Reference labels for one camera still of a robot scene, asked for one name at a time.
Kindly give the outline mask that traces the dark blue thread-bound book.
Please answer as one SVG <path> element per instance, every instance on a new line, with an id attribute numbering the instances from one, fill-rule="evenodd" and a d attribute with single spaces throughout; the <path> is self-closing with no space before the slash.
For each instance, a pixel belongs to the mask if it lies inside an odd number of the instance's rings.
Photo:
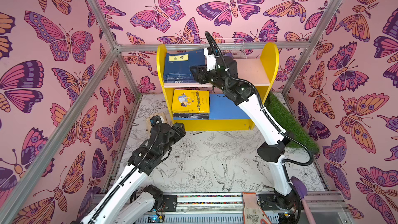
<path id="1" fill-rule="evenodd" d="M 164 83 L 165 84 L 192 84 L 192 83 L 195 83 L 195 81 L 192 79 L 188 79 L 188 80 L 178 79 L 178 80 L 165 80 Z"/>

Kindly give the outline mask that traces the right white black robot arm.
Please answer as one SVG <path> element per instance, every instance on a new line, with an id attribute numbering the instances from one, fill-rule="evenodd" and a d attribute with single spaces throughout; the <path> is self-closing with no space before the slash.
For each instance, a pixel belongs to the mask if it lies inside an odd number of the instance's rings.
<path id="1" fill-rule="evenodd" d="M 309 166 L 314 161 L 312 152 L 301 144 L 300 146 L 308 153 L 307 162 L 286 158 L 286 145 L 298 141 L 272 117 L 264 106 L 256 87 L 251 82 L 238 77 L 237 62 L 211 47 L 199 49 L 198 53 L 202 62 L 190 67 L 194 81 L 199 84 L 209 83 L 220 89 L 224 96 L 250 117 L 265 140 L 257 149 L 257 153 L 268 163 L 274 181 L 276 205 L 279 209 L 300 210 L 301 198 L 289 178 L 286 163 Z"/>

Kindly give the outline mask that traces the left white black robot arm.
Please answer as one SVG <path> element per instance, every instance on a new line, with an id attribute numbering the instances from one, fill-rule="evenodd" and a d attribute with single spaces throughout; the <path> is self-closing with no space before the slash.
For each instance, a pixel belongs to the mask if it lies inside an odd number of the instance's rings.
<path id="1" fill-rule="evenodd" d="M 150 124 L 150 138 L 132 153 L 111 190 L 92 212 L 80 219 L 81 224 L 110 224 L 116 220 L 131 194 L 167 159 L 165 155 L 170 154 L 172 146 L 186 135 L 184 124 L 169 125 L 160 116 L 152 117 Z"/>

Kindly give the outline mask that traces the yellow cartoon book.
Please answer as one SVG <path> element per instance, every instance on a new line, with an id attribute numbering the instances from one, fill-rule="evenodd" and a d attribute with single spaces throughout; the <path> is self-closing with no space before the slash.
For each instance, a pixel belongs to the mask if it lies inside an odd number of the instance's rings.
<path id="1" fill-rule="evenodd" d="M 173 113 L 173 118 L 184 118 L 184 119 L 209 119 L 210 113 Z"/>
<path id="2" fill-rule="evenodd" d="M 173 113 L 210 113 L 210 93 L 201 90 L 175 89 L 172 100 Z"/>

